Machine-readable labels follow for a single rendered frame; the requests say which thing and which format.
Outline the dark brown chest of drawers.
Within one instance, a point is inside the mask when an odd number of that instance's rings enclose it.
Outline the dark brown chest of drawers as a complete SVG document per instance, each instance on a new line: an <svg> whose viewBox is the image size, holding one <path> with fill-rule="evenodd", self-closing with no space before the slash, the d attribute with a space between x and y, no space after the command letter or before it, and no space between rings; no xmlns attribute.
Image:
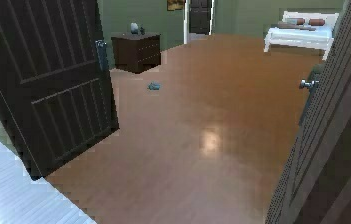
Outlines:
<svg viewBox="0 0 351 224"><path fill-rule="evenodd" d="M121 33L111 41L117 69L139 74L161 64L159 33Z"/></svg>

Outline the dark brown room door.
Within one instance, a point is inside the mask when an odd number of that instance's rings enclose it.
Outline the dark brown room door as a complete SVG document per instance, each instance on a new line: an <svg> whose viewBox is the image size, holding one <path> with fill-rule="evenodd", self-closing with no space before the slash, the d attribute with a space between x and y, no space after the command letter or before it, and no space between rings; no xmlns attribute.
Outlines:
<svg viewBox="0 0 351 224"><path fill-rule="evenodd" d="M119 128L97 0L0 0L0 121L33 180Z"/></svg>
<svg viewBox="0 0 351 224"><path fill-rule="evenodd" d="M207 35L210 32L212 0L190 0L189 32Z"/></svg>
<svg viewBox="0 0 351 224"><path fill-rule="evenodd" d="M321 74L309 90L297 136L264 224L351 224L351 0Z"/></svg>

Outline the framed picture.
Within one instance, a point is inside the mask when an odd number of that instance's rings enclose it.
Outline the framed picture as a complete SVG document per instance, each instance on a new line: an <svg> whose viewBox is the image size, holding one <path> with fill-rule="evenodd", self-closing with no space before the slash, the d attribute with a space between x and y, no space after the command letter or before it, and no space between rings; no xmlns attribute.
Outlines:
<svg viewBox="0 0 351 224"><path fill-rule="evenodd" d="M167 10L183 10L186 0L167 0Z"/></svg>

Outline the white bed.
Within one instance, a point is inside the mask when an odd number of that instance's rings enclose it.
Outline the white bed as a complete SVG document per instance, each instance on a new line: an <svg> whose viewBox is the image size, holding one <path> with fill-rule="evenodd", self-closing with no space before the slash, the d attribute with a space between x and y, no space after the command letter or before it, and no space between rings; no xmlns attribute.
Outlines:
<svg viewBox="0 0 351 224"><path fill-rule="evenodd" d="M304 25L292 25L287 18L304 18ZM276 27L271 27L264 39L264 52L268 52L272 45L323 50L325 61L334 41L334 28L339 18L338 13L301 13L285 11L282 20ZM309 19L324 19L324 26L310 26Z"/></svg>

